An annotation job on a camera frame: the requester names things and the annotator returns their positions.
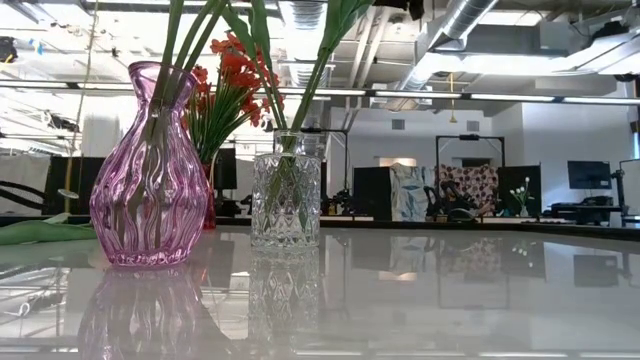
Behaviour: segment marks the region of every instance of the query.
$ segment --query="black panel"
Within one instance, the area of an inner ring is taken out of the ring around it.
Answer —
[[[501,208],[507,208],[513,214],[520,212],[520,204],[510,190],[524,186],[529,178],[529,193],[533,200],[527,202],[527,210],[532,216],[542,212],[542,176],[540,166],[507,166],[498,169],[498,195]]]
[[[358,215],[391,221],[391,177],[388,167],[353,169],[353,202]]]
[[[236,172],[236,149],[220,149],[213,170],[213,187],[216,190],[235,190],[238,188]]]
[[[64,198],[58,194],[58,189],[64,189],[67,175],[67,157],[54,156],[51,158],[49,175],[45,193],[47,194],[48,207],[44,215],[55,215],[64,212]],[[71,169],[71,191],[77,193],[80,198],[71,200],[71,214],[88,215],[89,199],[93,184],[98,177],[105,158],[76,157],[73,158]]]
[[[605,161],[568,161],[569,187],[576,190],[611,189],[611,167]]]
[[[327,197],[327,163],[323,161],[320,164],[320,198]]]

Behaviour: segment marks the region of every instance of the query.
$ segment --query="glass table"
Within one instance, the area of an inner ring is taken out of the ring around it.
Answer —
[[[203,234],[184,265],[97,241],[0,252],[0,359],[640,358],[640,244],[323,229],[318,249]]]

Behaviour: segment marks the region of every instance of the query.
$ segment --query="white wall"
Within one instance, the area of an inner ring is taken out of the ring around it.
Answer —
[[[492,118],[491,128],[495,136],[505,138],[507,166],[536,165],[524,162],[524,133],[522,104],[514,104]]]
[[[610,96],[626,96],[623,86]],[[614,171],[632,156],[629,107],[523,104],[522,114],[524,163],[542,165],[543,207],[590,195],[569,189],[567,161],[609,161]],[[617,197],[615,189],[592,194]]]
[[[451,123],[450,111],[434,114],[430,111],[404,111],[391,113],[383,109],[363,109],[354,121],[349,133],[350,166],[347,174],[351,186],[354,167],[378,166],[380,157],[404,157],[416,159],[418,166],[436,165],[437,135],[468,134],[467,120],[480,121],[480,135],[491,135],[491,119],[481,111],[456,111],[457,123]],[[332,127],[340,128],[344,119],[343,108],[332,108]],[[405,130],[391,130],[391,119],[404,119]],[[344,139],[338,135],[340,142]],[[446,140],[440,141],[444,147]],[[501,155],[485,141],[463,142],[457,139],[444,147],[441,164],[458,165],[460,158],[490,158],[501,164]],[[333,196],[344,187],[344,148],[331,139],[328,150],[328,195]]]

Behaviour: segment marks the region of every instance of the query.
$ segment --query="metal pole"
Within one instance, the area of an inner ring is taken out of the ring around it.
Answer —
[[[348,189],[349,182],[347,181],[347,174],[349,172],[349,134],[345,131],[344,133],[344,189]]]

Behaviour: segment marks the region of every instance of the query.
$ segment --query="computer monitor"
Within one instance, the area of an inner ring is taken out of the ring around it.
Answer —
[[[238,188],[235,148],[218,150],[213,168],[213,188],[216,190],[235,190]]]
[[[611,167],[606,161],[569,161],[569,188],[574,190],[611,189]]]

